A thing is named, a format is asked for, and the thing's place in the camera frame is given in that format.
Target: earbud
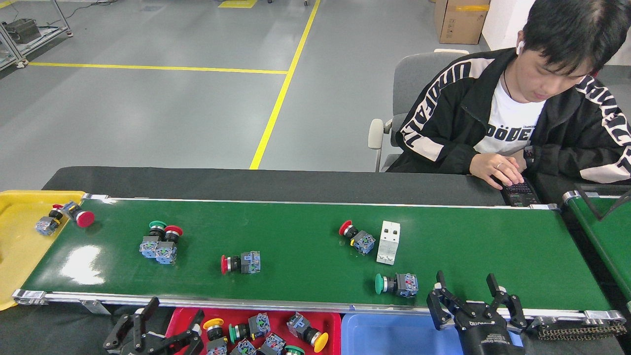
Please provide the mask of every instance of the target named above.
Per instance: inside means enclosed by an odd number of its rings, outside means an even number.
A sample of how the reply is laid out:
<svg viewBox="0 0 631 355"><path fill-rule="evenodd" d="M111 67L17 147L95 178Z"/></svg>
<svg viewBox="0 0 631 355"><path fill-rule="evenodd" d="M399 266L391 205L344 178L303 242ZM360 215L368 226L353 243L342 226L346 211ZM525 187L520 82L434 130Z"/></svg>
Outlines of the earbud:
<svg viewBox="0 0 631 355"><path fill-rule="evenodd" d="M515 48L515 52L517 52L517 55L521 54L521 49L526 45L526 43L522 40L519 41L519 44L517 44L517 48Z"/></svg>

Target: metal shelf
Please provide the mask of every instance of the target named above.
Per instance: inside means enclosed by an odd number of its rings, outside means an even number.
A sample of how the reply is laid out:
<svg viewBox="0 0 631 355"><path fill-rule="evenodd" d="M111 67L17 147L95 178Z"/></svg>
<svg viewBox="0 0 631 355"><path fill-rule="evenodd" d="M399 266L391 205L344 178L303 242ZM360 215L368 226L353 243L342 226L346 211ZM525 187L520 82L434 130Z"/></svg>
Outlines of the metal shelf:
<svg viewBox="0 0 631 355"><path fill-rule="evenodd" d="M0 39L0 41L2 42L2 45L0 45L0 51L2 51L3 48L5 48L7 51L7 55L4 57L2 57L2 55L0 54L0 70L12 64L16 64L18 68L24 68L24 66L28 64L28 61L26 59L27 55L36 51L37 49L64 32L66 33L66 35L68 35L68 37L73 36L70 26L68 25L66 18L61 12L59 5L57 4L57 0L50 0L50 3L53 5L53 8L59 15L59 21L61 22L61 25L58 27L39 28L40 34L42 36L32 40L29 43L15 43L11 36L7 33L7 31L2 26L0 26L0 35L2 37Z"/></svg>

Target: hand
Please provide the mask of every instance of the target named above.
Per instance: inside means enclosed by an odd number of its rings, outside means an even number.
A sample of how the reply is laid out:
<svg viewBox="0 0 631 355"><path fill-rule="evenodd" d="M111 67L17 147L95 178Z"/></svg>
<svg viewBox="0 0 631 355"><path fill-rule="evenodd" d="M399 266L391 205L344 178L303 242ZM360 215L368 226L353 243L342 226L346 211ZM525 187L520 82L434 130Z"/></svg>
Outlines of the hand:
<svg viewBox="0 0 631 355"><path fill-rule="evenodd" d="M524 178L519 172L517 160L514 157L504 157L495 153L474 155L471 159L471 165L469 165L469 172L498 190L501 190L502 186L495 182L491 178L492 176L495 176L506 186L524 182Z"/></svg>
<svg viewBox="0 0 631 355"><path fill-rule="evenodd" d="M515 158L515 161L519 165L517 170L519 172L524 172L524 170L526 170L526 159L524 159L524 150L522 149L518 152L513 153L511 157Z"/></svg>

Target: gray chair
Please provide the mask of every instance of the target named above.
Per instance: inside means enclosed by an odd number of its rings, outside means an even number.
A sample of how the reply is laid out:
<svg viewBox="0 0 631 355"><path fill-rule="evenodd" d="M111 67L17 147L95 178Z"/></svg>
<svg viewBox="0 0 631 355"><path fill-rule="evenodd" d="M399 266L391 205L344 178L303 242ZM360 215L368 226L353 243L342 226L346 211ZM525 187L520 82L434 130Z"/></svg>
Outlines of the gray chair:
<svg viewBox="0 0 631 355"><path fill-rule="evenodd" d="M401 155L401 153L389 154L381 166L383 135L390 135L390 144L393 147L398 147L394 134L403 124L403 120L425 85L449 63L465 54L469 54L469 52L436 49L432 53L407 56L397 64L394 70L394 88L392 91L392 119L384 124L381 119L375 118L370 123L368 147L377 151L375 172L386 171Z"/></svg>

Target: black and white jacket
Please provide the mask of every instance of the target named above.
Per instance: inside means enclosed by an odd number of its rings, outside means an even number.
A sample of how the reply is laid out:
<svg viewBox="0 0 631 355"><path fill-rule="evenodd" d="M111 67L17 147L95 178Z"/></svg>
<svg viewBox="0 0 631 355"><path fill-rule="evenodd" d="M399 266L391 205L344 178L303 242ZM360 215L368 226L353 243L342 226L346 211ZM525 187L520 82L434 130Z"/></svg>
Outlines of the black and white jacket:
<svg viewBox="0 0 631 355"><path fill-rule="evenodd" d="M488 130L493 91L514 49L464 56L419 95L396 140L389 171L469 174ZM612 183L631 178L631 129L609 90L591 76L549 98L531 135L528 171Z"/></svg>

